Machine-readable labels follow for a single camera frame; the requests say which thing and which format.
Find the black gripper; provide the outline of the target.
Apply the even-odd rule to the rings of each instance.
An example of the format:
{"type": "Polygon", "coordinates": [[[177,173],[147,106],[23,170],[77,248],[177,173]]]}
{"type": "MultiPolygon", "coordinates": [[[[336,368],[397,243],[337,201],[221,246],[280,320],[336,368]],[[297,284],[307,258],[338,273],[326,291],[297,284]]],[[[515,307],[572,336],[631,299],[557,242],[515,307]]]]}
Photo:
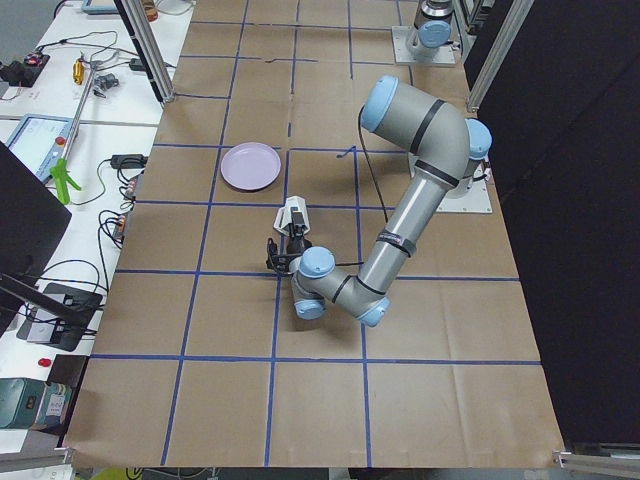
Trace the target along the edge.
{"type": "Polygon", "coordinates": [[[282,217],[282,228],[288,237],[286,254],[292,256],[292,261],[312,247],[312,243],[305,238],[310,226],[300,209],[285,210],[282,217]]]}

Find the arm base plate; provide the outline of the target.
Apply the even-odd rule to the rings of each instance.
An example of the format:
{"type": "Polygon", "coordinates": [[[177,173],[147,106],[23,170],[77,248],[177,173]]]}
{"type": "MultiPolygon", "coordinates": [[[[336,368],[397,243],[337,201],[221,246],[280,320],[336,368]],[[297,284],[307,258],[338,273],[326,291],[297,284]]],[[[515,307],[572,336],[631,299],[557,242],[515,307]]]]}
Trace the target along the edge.
{"type": "Polygon", "coordinates": [[[441,201],[438,213],[491,214],[484,163],[488,160],[470,159],[460,184],[441,201]]]}
{"type": "Polygon", "coordinates": [[[451,26],[445,21],[428,21],[419,28],[393,26],[395,63],[453,67],[456,59],[450,36],[451,26]]]}

